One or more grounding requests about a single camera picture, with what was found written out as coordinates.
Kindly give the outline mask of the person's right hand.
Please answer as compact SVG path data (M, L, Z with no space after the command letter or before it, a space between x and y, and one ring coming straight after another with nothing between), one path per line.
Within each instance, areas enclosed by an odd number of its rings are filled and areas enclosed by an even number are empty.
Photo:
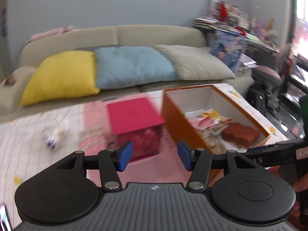
M293 184L293 189L297 193L305 191L305 190L308 189L308 176L307 176L307 174Z

